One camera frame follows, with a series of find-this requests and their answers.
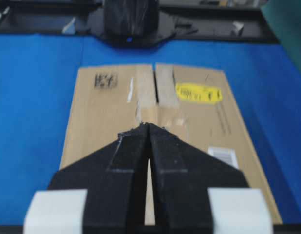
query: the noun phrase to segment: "yellow sticker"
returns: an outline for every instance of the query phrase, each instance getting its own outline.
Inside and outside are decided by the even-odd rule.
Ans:
[[[221,89],[213,86],[177,83],[175,90],[181,101],[215,104],[223,99]]]

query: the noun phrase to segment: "blue mat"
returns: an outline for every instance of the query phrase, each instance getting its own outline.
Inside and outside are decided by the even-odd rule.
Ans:
[[[156,62],[225,71],[284,222],[301,222],[301,75],[281,46],[131,50],[92,37],[0,35],[0,225],[22,224],[59,167],[78,68]]]

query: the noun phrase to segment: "cardboard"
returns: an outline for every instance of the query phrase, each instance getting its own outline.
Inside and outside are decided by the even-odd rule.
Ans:
[[[141,121],[165,127],[205,152],[209,148],[223,149],[218,155],[234,152],[235,161],[249,185],[262,190],[273,223],[282,223],[221,71],[158,64],[154,77],[151,65],[81,68],[61,168],[117,140],[119,132],[137,127]],[[151,225],[155,221],[150,170],[148,177],[145,223]]]
[[[79,69],[60,167],[112,143],[118,133],[137,127],[140,110],[155,105],[151,65]]]

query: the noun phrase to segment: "barcode label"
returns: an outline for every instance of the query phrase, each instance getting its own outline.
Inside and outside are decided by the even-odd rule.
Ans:
[[[209,147],[208,154],[238,169],[235,150],[227,148]]]

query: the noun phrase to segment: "white tape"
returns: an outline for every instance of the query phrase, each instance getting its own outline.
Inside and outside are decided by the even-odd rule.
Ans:
[[[24,234],[82,234],[87,190],[36,192],[27,211]]]
[[[131,77],[131,82],[130,82],[130,89],[129,89],[129,93],[128,93],[128,97],[127,97],[127,102],[131,101],[132,95],[133,95],[133,86],[134,86],[134,78]]]
[[[208,188],[214,234],[272,234],[273,224],[260,189]]]

